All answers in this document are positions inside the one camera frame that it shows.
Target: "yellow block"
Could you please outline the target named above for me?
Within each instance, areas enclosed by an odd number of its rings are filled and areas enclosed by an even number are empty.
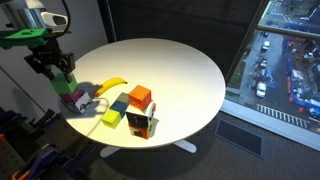
[[[108,109],[101,117],[101,120],[105,126],[115,129],[121,120],[121,116],[118,111]]]

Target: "purple block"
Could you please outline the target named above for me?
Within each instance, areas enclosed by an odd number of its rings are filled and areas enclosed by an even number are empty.
[[[75,103],[82,96],[82,92],[76,87],[72,94],[59,94],[62,101],[67,103]]]

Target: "banana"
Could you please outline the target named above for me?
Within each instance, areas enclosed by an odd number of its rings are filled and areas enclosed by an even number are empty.
[[[95,97],[101,96],[104,92],[106,92],[108,89],[112,88],[115,85],[118,84],[127,84],[128,82],[120,77],[114,77],[111,79],[108,79],[104,83],[100,85],[100,87],[97,89],[96,93],[94,94]]]

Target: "table top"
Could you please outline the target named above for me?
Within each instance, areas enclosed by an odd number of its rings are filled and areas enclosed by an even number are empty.
[[[112,77],[128,82],[93,98],[83,115],[59,105],[78,132],[121,148],[152,148],[185,139],[213,120],[225,97],[223,75],[208,56],[163,39],[131,39],[102,46],[81,57],[73,73],[79,88],[91,97],[97,85]],[[100,120],[121,92],[129,93],[136,85],[150,89],[157,106],[155,130],[147,140],[131,135],[126,116],[116,129]]]

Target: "dark wall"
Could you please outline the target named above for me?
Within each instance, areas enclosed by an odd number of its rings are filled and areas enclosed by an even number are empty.
[[[114,39],[162,38],[185,43],[208,55],[226,78],[258,3],[256,0],[109,0],[109,13]],[[112,41],[110,27],[107,33]]]

